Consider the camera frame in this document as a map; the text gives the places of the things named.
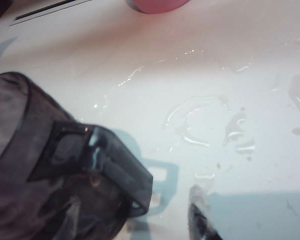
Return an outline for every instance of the white surface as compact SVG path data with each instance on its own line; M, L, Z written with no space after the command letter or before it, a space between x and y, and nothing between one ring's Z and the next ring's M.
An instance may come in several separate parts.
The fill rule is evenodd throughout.
M188 239L198 183L225 240L300 240L300 0L191 0L157 15L92 0L9 26L36 4L1 18L0 73L113 129L145 165L179 167L161 196L154 185L162 211L117 239Z

